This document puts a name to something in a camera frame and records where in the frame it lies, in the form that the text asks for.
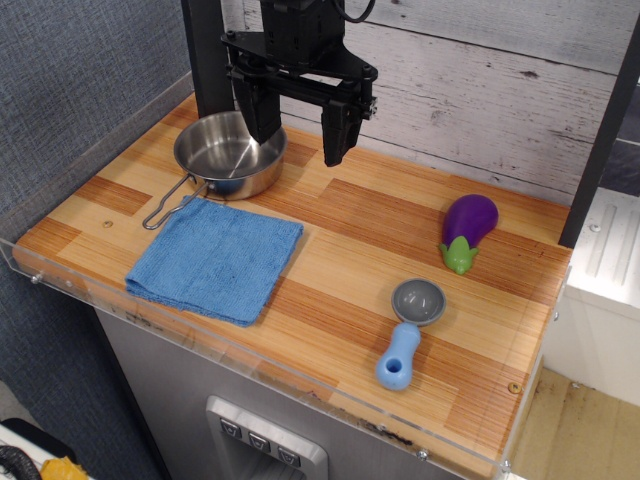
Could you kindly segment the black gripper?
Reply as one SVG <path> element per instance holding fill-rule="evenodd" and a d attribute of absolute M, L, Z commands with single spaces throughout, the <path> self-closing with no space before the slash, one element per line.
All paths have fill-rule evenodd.
<path fill-rule="evenodd" d="M 251 137 L 260 145 L 281 127 L 280 98 L 322 108 L 324 162 L 339 165 L 376 109 L 375 67 L 344 45 L 348 23 L 364 22 L 343 1 L 262 1 L 260 31 L 222 35 L 229 79 Z"/>

